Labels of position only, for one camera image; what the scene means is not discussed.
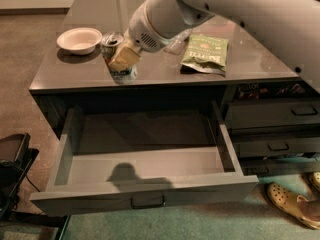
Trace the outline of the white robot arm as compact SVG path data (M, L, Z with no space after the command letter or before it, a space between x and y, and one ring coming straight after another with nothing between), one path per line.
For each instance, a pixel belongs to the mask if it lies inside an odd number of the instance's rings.
M320 4L315 0L146 0L110 66L122 71L215 15L231 20L320 92Z

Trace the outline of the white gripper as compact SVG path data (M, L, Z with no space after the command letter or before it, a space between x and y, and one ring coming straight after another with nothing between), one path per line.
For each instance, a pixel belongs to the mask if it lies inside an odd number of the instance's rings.
M168 45L174 35L167 32L170 8L152 3L142 4L129 20L125 39L117 48L108 66L114 71L124 71L137 64L142 50L155 53Z

